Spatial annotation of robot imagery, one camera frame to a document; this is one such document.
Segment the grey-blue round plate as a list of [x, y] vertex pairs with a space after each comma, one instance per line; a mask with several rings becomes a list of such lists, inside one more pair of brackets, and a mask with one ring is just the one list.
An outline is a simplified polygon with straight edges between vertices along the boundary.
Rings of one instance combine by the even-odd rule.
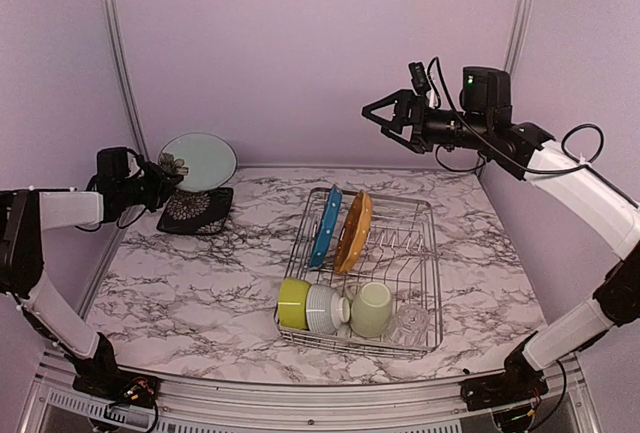
[[203, 192], [221, 187], [237, 168], [233, 148], [210, 133], [191, 132], [170, 140], [158, 156], [160, 167], [171, 175], [180, 175], [178, 190]]

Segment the black floral square plate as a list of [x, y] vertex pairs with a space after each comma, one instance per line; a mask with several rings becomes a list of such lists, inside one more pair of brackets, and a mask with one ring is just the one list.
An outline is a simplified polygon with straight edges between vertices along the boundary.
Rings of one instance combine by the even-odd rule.
[[213, 236], [220, 233], [231, 211], [234, 189], [220, 187], [202, 192], [176, 190], [157, 223], [162, 233]]

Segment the yellow dotted plate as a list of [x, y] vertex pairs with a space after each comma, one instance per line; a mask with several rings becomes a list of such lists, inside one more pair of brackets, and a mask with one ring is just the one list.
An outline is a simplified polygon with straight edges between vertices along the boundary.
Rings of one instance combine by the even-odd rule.
[[373, 217], [373, 200], [364, 190], [360, 190], [353, 200], [346, 220], [344, 234], [338, 242], [334, 273], [345, 274], [357, 263], [369, 235]]

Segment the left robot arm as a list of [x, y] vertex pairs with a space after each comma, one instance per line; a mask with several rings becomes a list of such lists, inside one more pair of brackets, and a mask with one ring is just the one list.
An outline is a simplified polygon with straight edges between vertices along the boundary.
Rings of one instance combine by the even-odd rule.
[[131, 173], [126, 159], [100, 163], [87, 188], [26, 189], [1, 192], [1, 292], [42, 337], [57, 344], [79, 376], [106, 398], [125, 391], [126, 376], [114, 348], [78, 315], [54, 286], [47, 271], [43, 233], [66, 227], [115, 223], [131, 207], [154, 212], [184, 179], [185, 169], [168, 173], [144, 159]]

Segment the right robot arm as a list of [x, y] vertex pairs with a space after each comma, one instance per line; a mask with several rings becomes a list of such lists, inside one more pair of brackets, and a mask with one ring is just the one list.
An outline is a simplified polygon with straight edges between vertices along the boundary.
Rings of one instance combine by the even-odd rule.
[[445, 148], [486, 162], [482, 187], [523, 263], [546, 322], [521, 340], [497, 373], [461, 384], [480, 409], [548, 389], [545, 371], [567, 356], [599, 357], [622, 329], [639, 325], [639, 199], [625, 181], [597, 174], [589, 154], [570, 153], [538, 120], [516, 119], [506, 93], [427, 97], [401, 89], [365, 117], [415, 154]]

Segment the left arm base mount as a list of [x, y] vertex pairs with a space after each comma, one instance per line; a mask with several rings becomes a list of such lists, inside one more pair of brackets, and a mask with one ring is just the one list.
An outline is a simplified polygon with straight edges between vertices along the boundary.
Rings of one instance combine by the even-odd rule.
[[160, 379], [149, 374], [118, 370], [116, 373], [77, 374], [73, 389], [108, 400], [112, 406], [132, 405], [152, 409]]

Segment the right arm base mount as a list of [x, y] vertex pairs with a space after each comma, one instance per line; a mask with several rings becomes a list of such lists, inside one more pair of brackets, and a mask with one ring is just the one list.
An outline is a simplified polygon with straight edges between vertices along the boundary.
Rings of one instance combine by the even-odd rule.
[[469, 411], [478, 411], [537, 398], [548, 391], [542, 372], [514, 369], [465, 379], [460, 396]]

